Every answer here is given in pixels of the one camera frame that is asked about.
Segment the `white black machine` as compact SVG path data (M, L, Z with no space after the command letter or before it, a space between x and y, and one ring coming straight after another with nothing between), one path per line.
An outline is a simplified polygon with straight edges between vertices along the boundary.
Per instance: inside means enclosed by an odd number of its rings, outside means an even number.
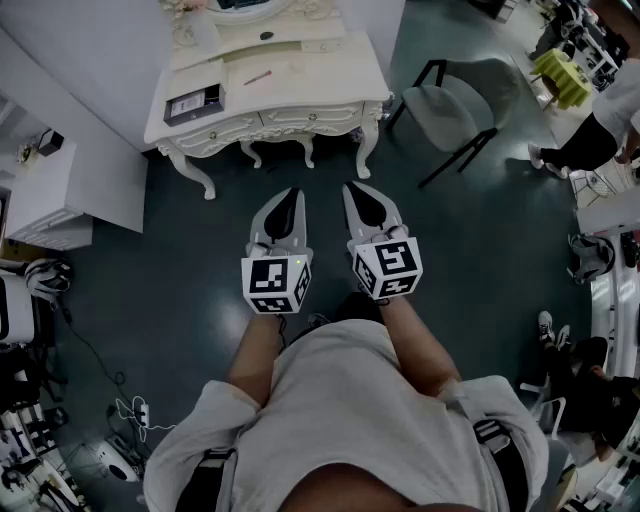
M0 275L0 344L30 343L35 336L31 294L16 275Z

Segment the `yellow-green stool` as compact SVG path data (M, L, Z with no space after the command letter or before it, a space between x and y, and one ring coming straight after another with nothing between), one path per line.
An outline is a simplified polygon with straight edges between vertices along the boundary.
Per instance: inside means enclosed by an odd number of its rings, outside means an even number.
M592 86L582 68L564 51L553 48L534 61L532 83L541 80L551 94L549 105L561 110L581 107L589 98Z

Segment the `person's grey shirt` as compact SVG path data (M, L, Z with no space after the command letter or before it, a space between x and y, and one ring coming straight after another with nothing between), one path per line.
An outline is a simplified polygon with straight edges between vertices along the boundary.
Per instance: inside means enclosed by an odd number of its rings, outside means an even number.
M145 500L151 512L176 512L197 466L215 455L230 460L231 476L202 504L229 512L277 512L306 475L331 464L362 469L418 505L508 512L507 486L474 432L484 419L509 432L524 465L526 501L535 503L548 443L505 378L425 396L402 375L381 324L332 323L276 359L265 405L229 383L207 383L149 459Z

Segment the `person's chin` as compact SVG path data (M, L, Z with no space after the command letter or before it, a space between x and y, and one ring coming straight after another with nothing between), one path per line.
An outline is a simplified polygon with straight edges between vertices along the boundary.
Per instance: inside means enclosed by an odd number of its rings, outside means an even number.
M404 512L414 503L356 466L331 464L301 479L279 512Z

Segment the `grey chair with black frame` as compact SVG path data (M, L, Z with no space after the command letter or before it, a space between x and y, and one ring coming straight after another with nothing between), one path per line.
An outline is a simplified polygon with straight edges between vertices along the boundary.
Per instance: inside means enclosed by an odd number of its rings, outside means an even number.
M492 117L488 127L478 126L463 101L465 94L451 91L445 86L446 81L463 84L466 91L486 104ZM433 59L425 64L413 85L402 92L399 106L386 128L392 129L402 114L407 113L433 146L450 155L419 182L418 187L422 189L465 155L467 159L458 168L462 172L507 126L519 96L518 72L501 59Z

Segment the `small black-lined drawer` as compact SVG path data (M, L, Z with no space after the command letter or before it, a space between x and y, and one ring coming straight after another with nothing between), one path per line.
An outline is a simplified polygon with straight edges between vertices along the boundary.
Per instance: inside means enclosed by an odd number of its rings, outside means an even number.
M163 121L178 126L224 110L226 91L221 84L211 85L165 102Z

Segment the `white floor device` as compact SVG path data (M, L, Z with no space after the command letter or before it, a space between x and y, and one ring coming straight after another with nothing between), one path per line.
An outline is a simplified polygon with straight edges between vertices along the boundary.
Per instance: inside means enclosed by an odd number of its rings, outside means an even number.
M107 440L96 445L95 454L98 461L117 479L129 483L139 481L133 466Z

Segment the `person's left forearm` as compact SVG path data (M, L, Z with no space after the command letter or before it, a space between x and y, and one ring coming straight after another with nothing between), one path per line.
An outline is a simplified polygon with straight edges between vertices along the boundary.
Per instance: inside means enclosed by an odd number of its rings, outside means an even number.
M275 360L283 347L282 325L279 315L254 315L228 373L227 381L260 407L267 403L271 393Z

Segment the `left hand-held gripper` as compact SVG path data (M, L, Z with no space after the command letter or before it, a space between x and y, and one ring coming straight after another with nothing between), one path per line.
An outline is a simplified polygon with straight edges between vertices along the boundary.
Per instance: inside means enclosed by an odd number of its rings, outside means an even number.
M267 201L252 220L241 260L243 297L260 315L298 313L309 288L313 252L269 246L281 240L289 247L307 241L306 201L299 188L288 188Z

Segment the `white cabinet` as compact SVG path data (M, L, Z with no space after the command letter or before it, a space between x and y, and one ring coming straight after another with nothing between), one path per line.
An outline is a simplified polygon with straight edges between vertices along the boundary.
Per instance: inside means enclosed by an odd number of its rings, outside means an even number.
M48 129L0 92L2 235L50 251L70 251L91 244L93 218L67 198L76 144L64 138L52 155L37 153Z

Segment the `small black box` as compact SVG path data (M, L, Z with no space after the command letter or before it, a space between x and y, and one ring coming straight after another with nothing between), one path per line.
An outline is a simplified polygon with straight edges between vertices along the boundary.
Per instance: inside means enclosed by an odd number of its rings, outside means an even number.
M64 136L53 129L46 130L37 146L37 153L48 157L53 153L59 151L64 143Z

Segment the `white shelf unit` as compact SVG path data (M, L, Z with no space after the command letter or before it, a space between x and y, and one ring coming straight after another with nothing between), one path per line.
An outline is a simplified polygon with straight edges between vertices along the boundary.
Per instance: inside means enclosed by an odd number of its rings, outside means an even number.
M591 334L608 341L605 371L632 377L640 348L640 272L626 265L621 235L640 231L640 189L603 199L577 211L580 232L609 240L612 270L590 284Z

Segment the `person's right forearm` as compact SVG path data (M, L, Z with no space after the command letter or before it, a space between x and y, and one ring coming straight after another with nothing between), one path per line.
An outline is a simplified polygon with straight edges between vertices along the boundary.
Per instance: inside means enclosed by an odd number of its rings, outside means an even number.
M461 375L449 353L404 297L380 305L401 371L407 381L422 395L438 397Z

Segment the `white translucent vase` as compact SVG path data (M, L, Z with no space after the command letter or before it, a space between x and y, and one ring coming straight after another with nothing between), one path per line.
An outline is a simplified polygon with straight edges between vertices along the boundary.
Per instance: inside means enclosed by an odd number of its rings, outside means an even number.
M213 52L220 45L217 27L207 11L194 11L191 14L191 26L197 45L203 52Z

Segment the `white ornate dressing table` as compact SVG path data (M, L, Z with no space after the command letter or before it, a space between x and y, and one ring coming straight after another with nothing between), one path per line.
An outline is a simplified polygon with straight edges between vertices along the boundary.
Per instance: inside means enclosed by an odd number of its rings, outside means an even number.
M247 155L257 141L295 141L306 153L317 135L359 131L359 178L370 177L367 158L378 141L383 105L391 93L368 35L346 29L335 0L292 0L279 14L256 23L216 25L220 45L203 52L191 41L176 44L157 82L144 139L184 177L214 199L212 179L197 166L229 145ZM260 34L274 33L269 40ZM272 75L243 84L267 70ZM224 110L178 126L163 121L165 102L211 85L225 91Z

